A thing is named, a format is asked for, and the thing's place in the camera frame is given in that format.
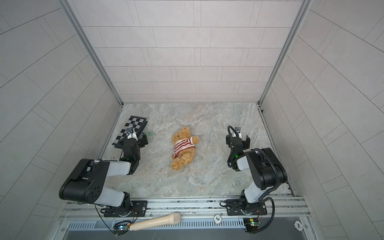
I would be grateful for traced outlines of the tan plush teddy bear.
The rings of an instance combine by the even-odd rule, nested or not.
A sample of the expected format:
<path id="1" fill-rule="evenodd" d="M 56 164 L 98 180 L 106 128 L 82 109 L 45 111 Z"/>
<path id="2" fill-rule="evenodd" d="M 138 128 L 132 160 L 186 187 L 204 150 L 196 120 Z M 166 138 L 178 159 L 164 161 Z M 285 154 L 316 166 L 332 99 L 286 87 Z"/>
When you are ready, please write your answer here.
<path id="1" fill-rule="evenodd" d="M 171 163 L 171 167 L 175 171 L 181 170 L 182 168 L 184 168 L 185 166 L 193 162 L 197 153 L 196 145 L 200 142 L 200 138 L 197 136 L 195 137 L 192 136 L 191 129 L 189 127 L 183 127 L 181 130 L 179 130 L 177 133 L 175 133 L 172 136 L 172 143 L 174 144 L 174 147 L 177 141 L 188 139 L 190 137 L 193 137 L 195 148 L 190 148 L 190 149 L 181 151 L 179 156 L 175 159 L 173 158 L 173 155 L 172 155 L 173 161 Z"/>

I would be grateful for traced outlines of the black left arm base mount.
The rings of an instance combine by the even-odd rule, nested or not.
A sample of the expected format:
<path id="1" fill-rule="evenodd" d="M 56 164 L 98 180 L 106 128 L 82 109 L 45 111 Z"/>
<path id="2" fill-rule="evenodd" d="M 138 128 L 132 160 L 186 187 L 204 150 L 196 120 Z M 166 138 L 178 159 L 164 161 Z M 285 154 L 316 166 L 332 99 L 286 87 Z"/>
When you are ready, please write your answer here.
<path id="1" fill-rule="evenodd" d="M 124 192 L 123 202 L 119 207 L 107 206 L 100 210 L 106 218 L 144 217 L 148 201 L 132 201 L 130 194 Z"/>

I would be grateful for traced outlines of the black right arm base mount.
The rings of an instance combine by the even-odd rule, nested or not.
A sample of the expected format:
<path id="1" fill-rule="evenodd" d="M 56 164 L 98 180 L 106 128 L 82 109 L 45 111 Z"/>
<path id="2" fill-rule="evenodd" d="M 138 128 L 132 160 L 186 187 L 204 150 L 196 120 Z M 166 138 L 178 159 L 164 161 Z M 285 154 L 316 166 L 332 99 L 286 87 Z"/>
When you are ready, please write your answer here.
<path id="1" fill-rule="evenodd" d="M 227 199 L 220 202 L 220 206 L 227 210 L 228 216 L 267 215 L 266 205 L 263 202 L 248 203 L 244 196 L 239 199 Z"/>

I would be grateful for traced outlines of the knitted american flag sweater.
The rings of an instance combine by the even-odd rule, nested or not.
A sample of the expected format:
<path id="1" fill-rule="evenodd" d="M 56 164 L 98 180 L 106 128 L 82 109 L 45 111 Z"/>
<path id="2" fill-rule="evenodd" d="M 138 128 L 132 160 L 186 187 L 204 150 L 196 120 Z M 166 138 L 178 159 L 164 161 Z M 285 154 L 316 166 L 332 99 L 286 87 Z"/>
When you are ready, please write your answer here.
<path id="1" fill-rule="evenodd" d="M 190 148 L 195 148 L 193 137 L 177 141 L 174 147 L 173 158 L 174 159 L 177 158 L 181 151 L 190 149 Z"/>

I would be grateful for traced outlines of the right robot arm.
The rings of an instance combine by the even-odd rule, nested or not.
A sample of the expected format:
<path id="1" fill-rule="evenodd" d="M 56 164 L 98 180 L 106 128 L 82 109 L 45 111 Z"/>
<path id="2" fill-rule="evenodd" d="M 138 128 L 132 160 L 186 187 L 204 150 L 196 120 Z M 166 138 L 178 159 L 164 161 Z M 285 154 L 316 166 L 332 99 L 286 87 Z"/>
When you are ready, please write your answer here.
<path id="1" fill-rule="evenodd" d="M 227 160 L 228 167 L 239 172 L 249 170 L 252 181 L 242 191 L 240 206 L 244 212 L 262 204 L 265 197 L 288 181 L 288 175 L 271 148 L 251 149 L 250 138 L 243 141 L 238 136 L 226 136 L 226 144 L 231 152 Z"/>

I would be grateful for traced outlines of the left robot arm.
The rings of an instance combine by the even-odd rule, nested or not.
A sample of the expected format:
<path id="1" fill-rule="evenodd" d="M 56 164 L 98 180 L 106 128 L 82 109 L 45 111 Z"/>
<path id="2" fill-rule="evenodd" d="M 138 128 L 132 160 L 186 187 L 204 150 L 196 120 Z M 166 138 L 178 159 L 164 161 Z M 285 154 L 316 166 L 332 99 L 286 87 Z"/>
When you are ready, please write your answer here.
<path id="1" fill-rule="evenodd" d="M 105 186 L 107 177 L 132 175 L 139 166 L 140 149 L 148 144 L 146 134 L 130 133 L 121 141 L 124 156 L 118 161 L 82 159 L 59 190 L 62 200 L 115 208 L 127 208 L 128 193 Z"/>

